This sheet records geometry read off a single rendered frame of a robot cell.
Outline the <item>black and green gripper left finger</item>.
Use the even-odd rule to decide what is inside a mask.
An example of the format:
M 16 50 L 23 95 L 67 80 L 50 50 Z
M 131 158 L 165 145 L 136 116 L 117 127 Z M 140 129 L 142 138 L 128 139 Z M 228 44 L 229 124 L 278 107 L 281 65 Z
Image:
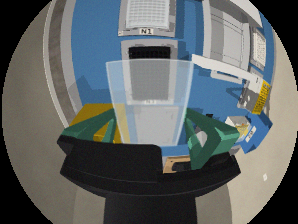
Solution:
M 111 120 L 111 121 L 110 121 Z M 114 109 L 111 108 L 99 115 L 76 123 L 63 130 L 61 135 L 75 137 L 76 139 L 93 140 L 94 134 L 100 130 L 105 124 L 108 124 L 106 133 L 101 142 L 112 142 L 114 141 L 114 135 L 116 130 L 116 116 Z

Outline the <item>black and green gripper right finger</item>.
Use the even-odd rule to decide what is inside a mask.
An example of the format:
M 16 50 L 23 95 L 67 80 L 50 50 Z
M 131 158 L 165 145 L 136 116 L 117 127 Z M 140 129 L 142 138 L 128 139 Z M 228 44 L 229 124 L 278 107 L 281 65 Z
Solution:
M 207 134 L 202 147 L 192 122 Z M 240 133 L 237 128 L 186 108 L 184 127 L 188 142 L 191 170 L 201 169 L 213 155 L 229 152 Z M 197 156 L 198 155 L 198 156 Z

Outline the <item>white button box with green key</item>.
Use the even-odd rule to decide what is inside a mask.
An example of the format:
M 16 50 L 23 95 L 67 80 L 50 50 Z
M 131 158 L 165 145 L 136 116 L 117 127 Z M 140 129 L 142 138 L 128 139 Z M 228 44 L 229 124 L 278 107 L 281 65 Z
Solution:
M 213 114 L 206 114 L 206 116 L 208 117 L 212 117 Z M 195 128 L 195 133 L 196 133 L 196 136 L 198 137 L 198 140 L 200 141 L 200 144 L 202 145 L 202 147 L 204 146 L 206 140 L 207 140 L 207 134 L 204 133 L 203 130 L 199 129 L 198 126 L 196 126 Z

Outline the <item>yellow open-top bin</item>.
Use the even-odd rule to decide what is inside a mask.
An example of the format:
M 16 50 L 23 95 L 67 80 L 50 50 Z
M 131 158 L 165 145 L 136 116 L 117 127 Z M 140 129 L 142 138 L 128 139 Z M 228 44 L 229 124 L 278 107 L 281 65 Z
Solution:
M 81 121 L 84 121 L 88 118 L 94 117 L 98 114 L 101 114 L 102 112 L 105 112 L 106 110 L 109 110 L 113 108 L 112 103 L 102 103 L 102 104 L 85 104 L 83 108 L 79 111 L 79 113 L 76 115 L 76 117 L 73 119 L 71 122 L 71 125 L 74 125 L 76 123 L 79 123 Z M 98 132 L 94 134 L 93 140 L 94 141 L 102 141 L 105 132 L 107 130 L 109 122 L 105 124 Z M 103 136 L 103 137 L 102 137 Z M 123 143 L 120 132 L 118 129 L 118 125 L 116 125 L 116 130 L 115 130 L 115 137 L 114 137 L 114 143 Z

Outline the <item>blue bench mat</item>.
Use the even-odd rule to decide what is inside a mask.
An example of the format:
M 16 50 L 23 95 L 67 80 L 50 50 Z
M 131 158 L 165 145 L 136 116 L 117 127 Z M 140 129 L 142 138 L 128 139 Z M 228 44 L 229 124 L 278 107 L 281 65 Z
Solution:
M 82 106 L 112 103 L 106 72 L 108 61 L 122 60 L 121 41 L 156 38 L 178 40 L 177 59 L 203 56 L 204 15 L 202 1 L 176 0 L 175 38 L 151 35 L 118 36 L 121 0 L 76 0 L 71 28 L 71 51 L 75 80 Z M 259 10 L 258 10 L 259 11 Z M 271 24 L 259 11 L 266 39 L 264 71 L 249 62 L 271 84 L 274 66 L 274 40 Z M 245 116 L 250 111 L 238 108 L 242 84 L 210 77 L 211 69 L 194 64 L 188 108 L 225 123 L 228 116 Z M 162 156 L 189 155 L 183 124 L 177 146 L 161 147 Z

